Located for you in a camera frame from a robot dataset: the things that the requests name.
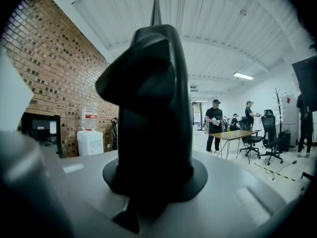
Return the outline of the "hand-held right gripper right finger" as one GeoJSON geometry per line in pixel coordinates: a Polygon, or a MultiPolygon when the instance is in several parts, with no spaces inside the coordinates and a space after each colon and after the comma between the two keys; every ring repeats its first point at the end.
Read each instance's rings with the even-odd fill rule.
{"type": "Polygon", "coordinates": [[[314,183],[300,198],[247,235],[249,238],[312,238],[314,236],[314,183]]]}

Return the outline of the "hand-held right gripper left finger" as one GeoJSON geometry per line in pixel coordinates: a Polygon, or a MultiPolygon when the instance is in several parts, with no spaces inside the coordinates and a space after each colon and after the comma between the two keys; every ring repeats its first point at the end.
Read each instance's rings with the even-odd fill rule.
{"type": "Polygon", "coordinates": [[[32,96],[1,51],[0,236],[72,238],[72,223],[50,181],[39,144],[17,131],[32,96]]]}

